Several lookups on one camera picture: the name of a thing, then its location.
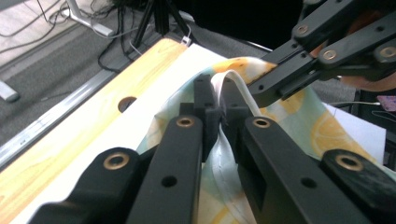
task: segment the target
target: cable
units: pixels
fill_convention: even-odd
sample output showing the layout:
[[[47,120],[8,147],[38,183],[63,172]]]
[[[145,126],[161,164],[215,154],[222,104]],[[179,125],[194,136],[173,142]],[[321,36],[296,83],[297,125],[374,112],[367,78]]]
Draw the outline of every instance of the cable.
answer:
[[[129,45],[130,45],[131,48],[133,48],[134,51],[136,51],[139,55],[143,55],[143,54],[132,44],[132,39],[129,40]]]
[[[123,33],[123,28],[124,28],[124,12],[125,12],[125,7],[122,7],[121,11],[120,11],[120,18],[119,18],[119,22],[121,24],[120,27],[120,32]],[[125,56],[125,58],[127,58],[129,60],[129,62],[133,62],[134,60],[132,58],[129,57],[127,50],[125,50],[125,46],[124,46],[124,37],[125,35],[121,36],[121,49],[122,49],[122,53]]]
[[[60,14],[60,11],[58,11],[58,12],[56,13],[55,21],[57,20],[59,14]],[[47,35],[49,35],[49,34],[52,32],[52,30],[55,28],[56,22],[55,22],[55,23],[52,23],[51,25],[52,25],[52,26],[50,27],[50,29],[49,29],[44,35],[42,35],[41,37],[39,37],[38,39],[33,40],[33,41],[31,41],[31,42],[28,42],[28,43],[25,43],[25,44],[21,44],[21,45],[15,46],[15,47],[11,47],[11,48],[8,48],[8,49],[0,50],[0,54],[2,54],[2,53],[4,53],[4,52],[7,52],[7,51],[10,51],[10,50],[13,50],[13,49],[19,49],[19,48],[22,48],[22,47],[25,47],[25,46],[34,44],[34,43],[36,43],[36,42],[38,42],[38,41],[44,39],[44,38],[45,38]]]
[[[391,116],[391,118],[387,118],[387,117],[382,116],[380,114],[385,114],[385,115]],[[381,119],[387,119],[387,120],[392,121],[393,123],[396,123],[396,115],[393,115],[392,113],[389,113],[388,111],[373,110],[372,111],[372,115],[374,115],[376,117],[379,117]]]
[[[120,33],[120,20],[119,20],[119,27],[117,28],[117,32],[116,32],[116,35],[118,35],[119,33]],[[99,57],[98,57],[98,64],[99,64],[99,66],[102,68],[102,69],[105,69],[105,70],[107,70],[107,71],[110,71],[110,72],[114,72],[114,73],[120,73],[121,72],[121,70],[119,70],[119,69],[116,69],[116,68],[110,68],[110,67],[107,67],[107,66],[105,66],[105,65],[103,65],[102,64],[102,58],[105,56],[105,54],[110,50],[110,48],[114,45],[114,43],[116,42],[116,38],[113,38],[111,41],[110,41],[110,43],[106,46],[106,48],[100,53],[100,55],[99,55]]]
[[[351,101],[351,102],[337,102],[337,103],[331,103],[329,105],[335,106],[335,107],[345,107],[349,105],[381,105],[379,102],[359,102],[359,101]]]
[[[18,33],[20,33],[21,31],[23,31],[24,29],[26,29],[26,27],[32,25],[35,21],[37,21],[38,19],[41,18],[42,15],[44,15],[46,12],[48,12],[51,8],[55,7],[61,0],[57,0],[54,4],[52,4],[51,6],[49,6],[49,8],[47,8],[47,10],[43,11],[43,13],[41,13],[40,15],[38,15],[36,18],[34,18],[32,21],[30,21],[29,23],[27,23],[26,25],[22,26],[22,28],[20,28],[19,30],[15,31],[12,34],[9,35],[3,35],[0,34],[0,36],[2,37],[12,37],[14,35],[17,35]]]

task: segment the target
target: wooden board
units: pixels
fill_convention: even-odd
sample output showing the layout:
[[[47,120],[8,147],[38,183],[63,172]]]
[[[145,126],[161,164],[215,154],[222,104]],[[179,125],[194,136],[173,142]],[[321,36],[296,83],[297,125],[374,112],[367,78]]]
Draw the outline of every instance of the wooden board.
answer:
[[[0,223],[10,222],[187,47],[163,39],[0,174]]]

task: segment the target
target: floor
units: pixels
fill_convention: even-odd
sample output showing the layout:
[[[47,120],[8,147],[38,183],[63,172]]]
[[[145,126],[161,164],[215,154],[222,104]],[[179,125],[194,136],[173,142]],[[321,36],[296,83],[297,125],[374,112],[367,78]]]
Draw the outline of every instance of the floor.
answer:
[[[91,1],[77,0],[76,2],[79,8],[92,13]],[[95,1],[92,8],[99,9],[105,5],[106,0],[99,0]],[[64,6],[64,0],[55,2],[53,0],[27,0],[0,11],[0,67],[7,66],[29,50],[75,25],[74,21],[64,19],[64,13],[56,17],[56,26],[52,25],[55,22],[53,15],[56,15]],[[0,74],[1,80],[5,81],[8,78]]]

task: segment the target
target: white cable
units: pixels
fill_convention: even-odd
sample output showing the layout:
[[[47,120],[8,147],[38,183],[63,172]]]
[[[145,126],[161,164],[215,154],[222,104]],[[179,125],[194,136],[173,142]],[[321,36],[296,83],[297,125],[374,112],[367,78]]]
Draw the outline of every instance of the white cable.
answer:
[[[331,103],[329,105],[344,105],[344,104],[351,104],[351,105],[352,104],[356,104],[356,105],[381,105],[381,103],[379,103],[379,102],[370,103],[370,102],[360,102],[360,101],[337,102],[337,103]]]
[[[133,48],[140,56],[142,53],[132,44],[132,38],[129,40],[129,45]]]

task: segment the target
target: patterned cloth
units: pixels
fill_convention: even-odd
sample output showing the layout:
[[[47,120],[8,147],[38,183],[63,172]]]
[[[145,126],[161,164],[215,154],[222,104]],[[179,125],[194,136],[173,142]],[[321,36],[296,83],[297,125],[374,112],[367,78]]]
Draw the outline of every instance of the patterned cloth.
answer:
[[[264,76],[275,67],[275,64],[260,59],[244,57],[214,64],[200,74],[238,74],[246,87],[245,84]],[[179,104],[193,101],[192,81],[193,79],[180,88],[156,115],[146,138],[137,149],[138,152],[157,145],[166,123],[178,115]],[[297,145],[313,158],[320,160],[325,151],[342,148],[375,162],[375,159],[344,131],[310,87],[297,92],[286,101],[279,100],[259,110],[262,116],[276,121]],[[224,139],[221,140],[220,136],[221,133],[203,168],[198,222],[254,223],[254,217],[237,176],[232,152],[229,146],[226,146],[227,141],[221,142]],[[393,172],[382,165],[378,167],[396,179]]]

